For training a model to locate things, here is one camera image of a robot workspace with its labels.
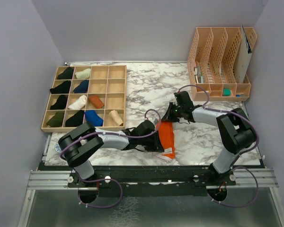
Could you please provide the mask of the bright orange underwear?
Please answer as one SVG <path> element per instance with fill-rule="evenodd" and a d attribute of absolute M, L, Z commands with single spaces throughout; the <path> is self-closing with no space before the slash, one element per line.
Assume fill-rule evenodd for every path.
<path fill-rule="evenodd" d="M 162 122 L 160 126 L 157 123 L 156 129 L 158 129 L 159 139 L 164 151 L 155 156 L 163 161 L 171 162 L 176 156 L 173 125 L 171 122 Z"/>

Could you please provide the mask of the rust brown underwear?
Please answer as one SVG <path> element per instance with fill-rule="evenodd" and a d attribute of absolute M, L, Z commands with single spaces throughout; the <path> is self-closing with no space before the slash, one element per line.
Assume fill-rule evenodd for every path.
<path fill-rule="evenodd" d="M 88 97 L 88 100 L 89 100 L 89 102 L 90 102 L 91 104 L 94 105 L 94 107 L 95 107 L 96 109 L 101 109 L 101 108 L 103 108 L 103 107 L 105 106 L 104 103 L 102 102 L 102 100 L 100 99 L 100 97 L 97 96 L 97 95 L 91 95 L 91 96 L 89 96 L 89 97 Z"/>

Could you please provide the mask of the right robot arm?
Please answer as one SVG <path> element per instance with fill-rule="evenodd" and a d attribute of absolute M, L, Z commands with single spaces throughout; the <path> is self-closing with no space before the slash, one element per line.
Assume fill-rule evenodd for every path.
<path fill-rule="evenodd" d="M 215 110 L 205 105 L 194 105 L 186 91 L 174 94 L 176 104 L 170 102 L 162 120 L 179 122 L 181 118 L 193 123 L 205 123 L 218 128 L 223 148 L 208 167 L 208 180 L 219 185 L 231 170 L 242 150 L 258 141 L 256 130 L 241 108 L 231 111 Z"/>

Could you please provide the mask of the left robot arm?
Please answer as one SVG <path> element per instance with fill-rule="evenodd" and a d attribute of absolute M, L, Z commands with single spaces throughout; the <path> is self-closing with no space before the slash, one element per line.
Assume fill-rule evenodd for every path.
<path fill-rule="evenodd" d="M 88 187 L 95 181 L 94 168 L 89 158 L 101 148 L 163 152 L 159 132 L 149 120 L 137 127 L 121 131 L 106 131 L 85 122 L 58 140 L 61 158 L 79 174 L 79 181 Z"/>

